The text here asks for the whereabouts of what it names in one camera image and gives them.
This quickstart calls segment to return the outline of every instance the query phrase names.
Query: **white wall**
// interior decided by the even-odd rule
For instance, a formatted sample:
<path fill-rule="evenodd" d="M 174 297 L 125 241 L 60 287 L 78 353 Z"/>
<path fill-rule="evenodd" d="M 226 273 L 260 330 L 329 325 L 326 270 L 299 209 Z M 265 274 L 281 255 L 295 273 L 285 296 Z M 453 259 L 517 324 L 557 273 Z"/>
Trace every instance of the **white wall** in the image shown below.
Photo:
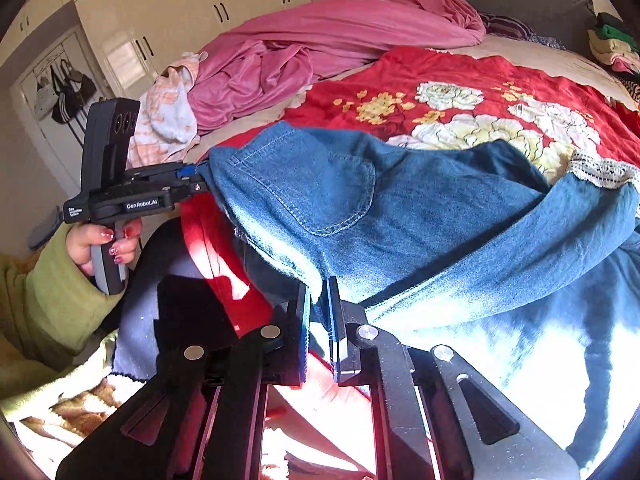
<path fill-rule="evenodd" d="M 31 230 L 65 200 L 0 89 L 0 253 L 26 256 Z"/>

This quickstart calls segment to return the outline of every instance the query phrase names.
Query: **green sleeve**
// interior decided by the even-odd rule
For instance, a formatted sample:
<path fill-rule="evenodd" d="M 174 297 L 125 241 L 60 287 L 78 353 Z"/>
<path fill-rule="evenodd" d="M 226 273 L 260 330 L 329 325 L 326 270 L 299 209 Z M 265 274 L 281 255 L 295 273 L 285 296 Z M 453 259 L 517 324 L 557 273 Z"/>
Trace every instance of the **green sleeve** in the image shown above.
<path fill-rule="evenodd" d="M 73 263 L 65 247 L 69 229 L 58 229 L 29 274 L 0 258 L 2 335 L 25 359 L 58 372 L 120 299 L 101 293 Z"/>

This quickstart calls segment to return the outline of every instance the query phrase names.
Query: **screw head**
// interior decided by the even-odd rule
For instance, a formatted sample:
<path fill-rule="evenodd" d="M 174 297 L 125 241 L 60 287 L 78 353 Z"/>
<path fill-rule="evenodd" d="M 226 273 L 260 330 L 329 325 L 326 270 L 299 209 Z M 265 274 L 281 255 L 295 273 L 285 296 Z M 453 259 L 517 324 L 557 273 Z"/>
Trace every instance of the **screw head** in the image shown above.
<path fill-rule="evenodd" d="M 433 349 L 433 355 L 440 359 L 440 361 L 446 361 L 448 363 L 453 359 L 453 350 L 446 345 L 438 345 Z"/>
<path fill-rule="evenodd" d="M 378 329 L 371 325 L 360 325 L 358 335 L 363 339 L 372 340 L 378 337 Z"/>
<path fill-rule="evenodd" d="M 260 335 L 265 339 L 276 339 L 280 335 L 280 327 L 275 325 L 263 326 Z"/>
<path fill-rule="evenodd" d="M 203 355 L 204 355 L 204 348 L 198 345 L 192 345 L 184 351 L 184 357 L 189 361 L 197 361 Z"/>

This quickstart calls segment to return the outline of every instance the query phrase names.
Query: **red floral blanket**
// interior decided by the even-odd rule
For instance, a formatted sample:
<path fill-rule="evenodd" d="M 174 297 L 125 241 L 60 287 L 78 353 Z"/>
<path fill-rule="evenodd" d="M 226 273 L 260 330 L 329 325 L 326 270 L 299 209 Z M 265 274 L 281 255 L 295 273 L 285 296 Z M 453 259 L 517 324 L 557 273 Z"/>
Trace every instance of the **red floral blanket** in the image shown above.
<path fill-rule="evenodd" d="M 477 60 L 397 47 L 356 75 L 316 84 L 302 106 L 286 110 L 284 120 L 294 126 L 361 130 L 418 149 L 469 148 L 504 139 L 551 181 L 563 174 L 575 148 L 640 166 L 637 112 L 622 104 L 612 108 L 593 88 L 501 57 Z M 262 129 L 223 145 L 244 146 Z M 270 306 L 245 275 L 232 246 L 233 229 L 212 196 L 185 204 L 182 224 L 191 256 L 236 332 L 243 335 L 268 323 Z M 332 384 L 316 358 L 309 371 L 303 388 L 280 388 L 281 393 L 338 448 L 372 470 L 368 400 L 354 388 Z"/>

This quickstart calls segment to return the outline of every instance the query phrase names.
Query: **hand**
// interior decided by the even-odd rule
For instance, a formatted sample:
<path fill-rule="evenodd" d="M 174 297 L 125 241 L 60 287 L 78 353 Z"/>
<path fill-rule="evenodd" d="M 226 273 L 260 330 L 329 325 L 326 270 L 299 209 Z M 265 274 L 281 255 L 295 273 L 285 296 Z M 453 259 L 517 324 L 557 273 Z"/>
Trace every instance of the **hand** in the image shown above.
<path fill-rule="evenodd" d="M 124 238 L 111 246 L 109 254 L 117 264 L 128 264 L 136 256 L 136 248 L 142 232 L 142 220 L 137 218 L 124 225 Z M 104 245 L 113 240 L 111 229 L 95 224 L 76 224 L 66 235 L 66 252 L 86 276 L 94 275 L 91 262 L 91 246 Z"/>

